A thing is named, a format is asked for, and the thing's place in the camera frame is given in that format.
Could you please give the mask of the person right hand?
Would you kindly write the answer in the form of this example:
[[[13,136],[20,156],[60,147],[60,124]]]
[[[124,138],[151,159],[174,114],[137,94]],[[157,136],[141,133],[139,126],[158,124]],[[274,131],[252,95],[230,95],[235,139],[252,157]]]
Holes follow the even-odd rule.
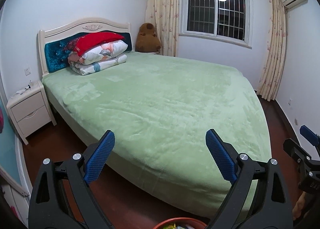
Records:
[[[296,219],[300,218],[302,215],[302,211],[304,210],[306,204],[308,204],[312,199],[312,195],[308,194],[306,192],[303,192],[299,199],[297,200],[293,210],[292,210],[292,215],[293,215],[293,220],[295,221]]]

